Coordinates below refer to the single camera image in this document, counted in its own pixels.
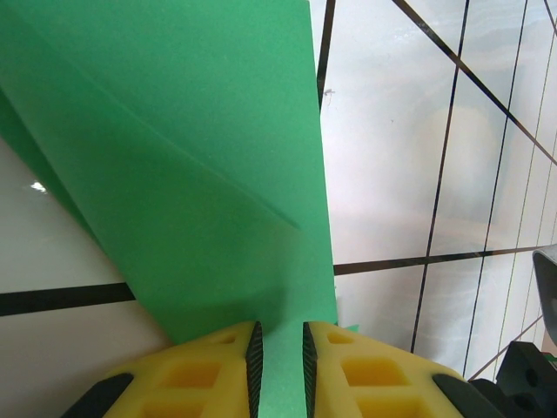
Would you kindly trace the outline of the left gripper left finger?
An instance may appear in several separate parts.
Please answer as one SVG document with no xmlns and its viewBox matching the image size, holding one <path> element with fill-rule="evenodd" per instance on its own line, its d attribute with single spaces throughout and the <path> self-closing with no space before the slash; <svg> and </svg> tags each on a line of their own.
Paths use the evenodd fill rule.
<svg viewBox="0 0 557 418">
<path fill-rule="evenodd" d="M 263 372 L 258 321 L 129 361 L 61 418 L 258 418 Z"/>
</svg>

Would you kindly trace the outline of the green cloth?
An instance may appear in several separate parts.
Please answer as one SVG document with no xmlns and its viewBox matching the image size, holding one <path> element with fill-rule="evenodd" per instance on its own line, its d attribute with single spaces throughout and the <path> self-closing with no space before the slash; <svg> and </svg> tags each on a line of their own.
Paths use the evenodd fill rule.
<svg viewBox="0 0 557 418">
<path fill-rule="evenodd" d="M 335 321 L 310 0 L 0 0 L 24 160 L 175 343 L 262 324 L 260 418 L 305 418 Z"/>
</svg>

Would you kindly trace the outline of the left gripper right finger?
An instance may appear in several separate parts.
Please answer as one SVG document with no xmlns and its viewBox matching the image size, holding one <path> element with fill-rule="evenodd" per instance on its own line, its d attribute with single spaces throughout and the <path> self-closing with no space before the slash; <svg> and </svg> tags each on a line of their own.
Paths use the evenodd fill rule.
<svg viewBox="0 0 557 418">
<path fill-rule="evenodd" d="M 460 374 L 324 321 L 303 325 L 307 418 L 505 418 Z"/>
</svg>

